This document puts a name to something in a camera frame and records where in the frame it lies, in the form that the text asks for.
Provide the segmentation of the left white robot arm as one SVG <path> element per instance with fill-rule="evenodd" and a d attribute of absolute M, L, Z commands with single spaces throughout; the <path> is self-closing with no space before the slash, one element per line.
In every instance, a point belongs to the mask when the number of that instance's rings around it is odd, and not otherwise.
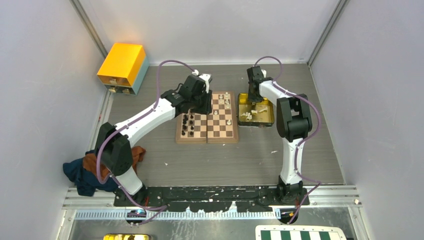
<path fill-rule="evenodd" d="M 189 112 L 207 115 L 212 111 L 210 74 L 189 75 L 179 89 L 170 89 L 148 108 L 115 125 L 101 125 L 96 145 L 96 157 L 125 191 L 126 200 L 141 206 L 146 200 L 145 185 L 133 168 L 132 147 L 161 124 Z"/>

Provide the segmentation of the wooden chess board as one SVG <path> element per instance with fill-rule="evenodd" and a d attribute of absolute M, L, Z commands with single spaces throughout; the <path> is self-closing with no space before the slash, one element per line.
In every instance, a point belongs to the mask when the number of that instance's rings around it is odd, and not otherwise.
<path fill-rule="evenodd" d="M 225 93 L 229 93 L 229 105 L 226 109 Z M 219 104 L 219 95 L 223 96 L 224 104 Z M 239 131 L 236 117 L 236 101 L 233 91 L 215 91 L 211 97 L 211 113 L 208 115 L 192 112 L 183 113 L 177 117 L 176 137 L 178 144 L 229 144 L 239 141 Z"/>

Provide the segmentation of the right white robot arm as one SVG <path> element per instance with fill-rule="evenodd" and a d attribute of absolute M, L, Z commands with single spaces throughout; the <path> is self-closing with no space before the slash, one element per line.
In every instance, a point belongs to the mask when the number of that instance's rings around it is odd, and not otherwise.
<path fill-rule="evenodd" d="M 279 86 L 260 66 L 247 70 L 248 100 L 269 100 L 275 107 L 276 129 L 283 143 L 283 164 L 278 177 L 276 197 L 283 205 L 291 205 L 303 195 L 301 163 L 304 140 L 312 130 L 312 118 L 305 95 L 296 95 Z"/>

